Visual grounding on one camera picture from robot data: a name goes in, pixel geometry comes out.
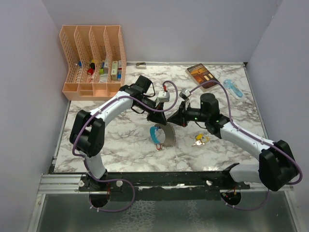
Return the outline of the blue handled key ring organiser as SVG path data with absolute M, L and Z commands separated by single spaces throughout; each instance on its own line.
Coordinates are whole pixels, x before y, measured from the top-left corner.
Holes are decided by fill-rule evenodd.
M 163 144 L 163 148 L 175 146 L 176 135 L 173 126 L 169 123 L 167 125 L 155 124 L 150 127 L 150 137 L 152 142 L 156 144 Z

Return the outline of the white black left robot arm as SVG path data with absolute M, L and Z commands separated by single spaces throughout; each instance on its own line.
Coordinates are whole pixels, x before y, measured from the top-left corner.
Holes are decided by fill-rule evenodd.
M 97 109 L 90 112 L 81 110 L 77 113 L 70 134 L 72 153 L 84 159 L 86 170 L 92 176 L 90 185 L 95 190 L 103 190 L 107 184 L 107 179 L 104 177 L 107 170 L 99 153 L 104 145 L 105 128 L 113 119 L 136 106 L 143 113 L 148 113 L 148 121 L 167 124 L 163 106 L 170 99 L 169 93 L 164 87 L 157 99 L 151 100 L 151 96 L 146 95 L 146 92 L 152 84 L 150 79 L 141 75 L 135 83 L 120 87 L 114 97 Z

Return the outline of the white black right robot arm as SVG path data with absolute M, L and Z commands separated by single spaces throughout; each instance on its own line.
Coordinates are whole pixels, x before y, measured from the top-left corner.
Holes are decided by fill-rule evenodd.
M 227 189 L 233 189 L 239 182 L 251 182 L 277 191 L 299 174 L 285 141 L 265 140 L 234 124 L 220 113 L 218 100 L 211 93 L 200 96 L 199 108 L 192 108 L 189 100 L 182 101 L 167 121 L 182 127 L 190 121 L 202 122 L 210 134 L 237 145 L 258 160 L 257 164 L 232 165 L 229 173 L 222 176 L 222 184 Z

